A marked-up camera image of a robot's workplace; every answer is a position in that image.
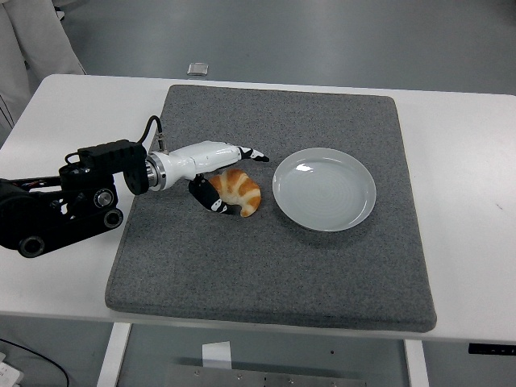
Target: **small white object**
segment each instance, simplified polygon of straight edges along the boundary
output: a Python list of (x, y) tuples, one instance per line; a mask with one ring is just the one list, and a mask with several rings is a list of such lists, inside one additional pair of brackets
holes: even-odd
[(202, 345), (202, 366), (231, 369), (231, 345), (229, 341)]
[(296, 152), (277, 167), (274, 198), (294, 222), (316, 231), (342, 231), (369, 214), (377, 198), (371, 173), (354, 157), (329, 148)]
[(427, 362), (421, 340), (404, 340), (410, 387), (429, 387)]
[(102, 369), (98, 376), (98, 387), (115, 387), (117, 385), (130, 332), (130, 323), (115, 322), (113, 324)]
[(0, 387), (14, 387), (23, 379), (23, 372), (8, 364), (0, 363)]
[(197, 76), (205, 76), (208, 74), (208, 64), (207, 63), (190, 63), (188, 66), (187, 75), (197, 75)]

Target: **black cable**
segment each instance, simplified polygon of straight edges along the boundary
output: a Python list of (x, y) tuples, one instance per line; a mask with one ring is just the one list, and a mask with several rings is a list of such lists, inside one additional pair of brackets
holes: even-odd
[(163, 128), (161, 127), (160, 118), (157, 115), (153, 115), (153, 116), (151, 116), (151, 118), (148, 119), (144, 134), (142, 135), (142, 138), (138, 140), (138, 144), (142, 144), (145, 141), (145, 139), (147, 138), (148, 132), (151, 130), (151, 125), (152, 125), (153, 121), (156, 121), (156, 124), (158, 126), (158, 133), (163, 132)]
[(77, 156), (79, 154), (79, 152), (74, 152), (74, 153), (69, 153), (68, 155), (66, 155), (64, 158), (64, 161), (66, 161), (66, 164), (72, 164), (70, 163), (70, 161), (68, 160), (70, 157), (72, 156)]
[(3, 341), (4, 343), (8, 343), (10, 345), (14, 345), (15, 347), (18, 347), (18, 348), (21, 348), (27, 352), (30, 352), (30, 353), (33, 353), (34, 355), (37, 355), (39, 357), (41, 357), (42, 359), (45, 359), (46, 361), (54, 364), (56, 367), (58, 367), (58, 369), (64, 374), (64, 377), (66, 378), (66, 387), (69, 387), (70, 386), (70, 379), (68, 378), (68, 373), (66, 373), (65, 369), (62, 368), (58, 363), (56, 363), (54, 360), (50, 360), (49, 358), (47, 358), (46, 356), (43, 356), (41, 355), (40, 353), (36, 352), (36, 351), (32, 351), (31, 349), (29, 348), (26, 348), (24, 347), (23, 345), (19, 345), (19, 344), (16, 344), (16, 343), (12, 343), (11, 341), (9, 340), (5, 340), (5, 339), (1, 339), (0, 338), (0, 341)]

